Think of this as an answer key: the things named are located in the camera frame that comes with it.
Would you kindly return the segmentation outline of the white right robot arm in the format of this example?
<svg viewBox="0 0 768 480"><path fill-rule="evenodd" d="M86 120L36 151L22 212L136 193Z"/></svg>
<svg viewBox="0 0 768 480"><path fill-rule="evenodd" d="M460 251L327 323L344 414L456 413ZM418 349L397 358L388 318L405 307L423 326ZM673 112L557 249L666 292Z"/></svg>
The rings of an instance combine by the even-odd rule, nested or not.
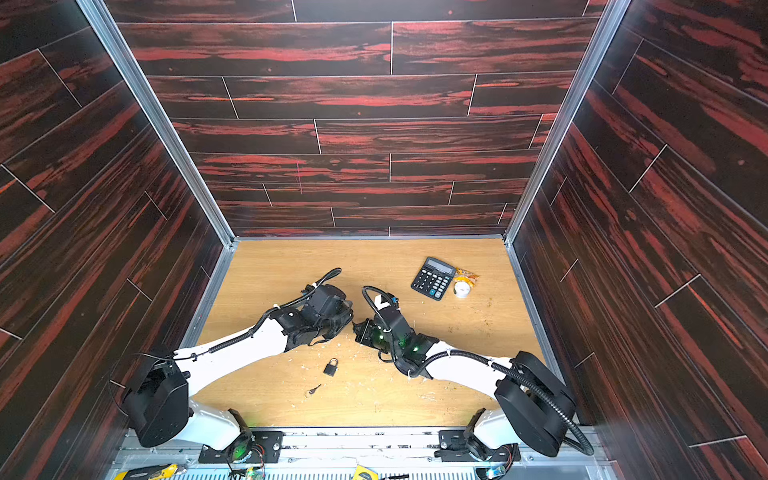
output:
<svg viewBox="0 0 768 480"><path fill-rule="evenodd" d="M459 441L459 450L473 459L487 461L497 450L521 444L547 457L557 456L563 445L594 454L574 422L575 395L533 354L520 351L513 358L496 358L454 348L415 332L389 304L353 330L357 343L387 355L410 379L449 381L496 401L496 408L481 408L473 415Z"/></svg>

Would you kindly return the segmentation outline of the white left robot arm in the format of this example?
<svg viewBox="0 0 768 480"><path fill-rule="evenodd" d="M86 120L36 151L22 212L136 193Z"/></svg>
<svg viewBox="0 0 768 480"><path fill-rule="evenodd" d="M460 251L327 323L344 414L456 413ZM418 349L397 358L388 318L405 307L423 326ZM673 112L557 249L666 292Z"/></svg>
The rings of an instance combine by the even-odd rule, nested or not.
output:
<svg viewBox="0 0 768 480"><path fill-rule="evenodd" d="M275 305L255 325L219 340L179 349L168 358L146 354L126 384L120 408L144 448L171 440L224 451L246 440L250 428L233 409L194 400L215 381L260 360L335 338L353 318L353 303L334 285L307 286Z"/></svg>

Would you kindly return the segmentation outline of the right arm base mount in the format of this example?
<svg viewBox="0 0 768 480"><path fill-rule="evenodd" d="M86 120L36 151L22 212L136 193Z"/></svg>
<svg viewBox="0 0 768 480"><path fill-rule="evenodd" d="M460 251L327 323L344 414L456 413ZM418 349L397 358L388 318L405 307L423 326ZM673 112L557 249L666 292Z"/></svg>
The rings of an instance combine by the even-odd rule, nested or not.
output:
<svg viewBox="0 0 768 480"><path fill-rule="evenodd" d="M519 462L521 453L517 443L491 449L477 438L474 430L483 413L486 410L479 409L463 430L440 430L439 449L434 457L443 462L504 462L507 467Z"/></svg>

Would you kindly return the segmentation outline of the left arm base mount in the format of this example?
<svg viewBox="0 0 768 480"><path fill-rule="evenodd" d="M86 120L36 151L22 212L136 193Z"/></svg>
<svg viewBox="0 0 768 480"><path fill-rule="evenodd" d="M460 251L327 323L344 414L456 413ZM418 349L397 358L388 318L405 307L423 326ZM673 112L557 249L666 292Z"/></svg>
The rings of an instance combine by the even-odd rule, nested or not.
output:
<svg viewBox="0 0 768 480"><path fill-rule="evenodd" d="M221 465L277 463L283 447L284 432L248 427L237 410L229 409L228 412L234 416L239 427L238 436L224 450L204 445L198 462Z"/></svg>

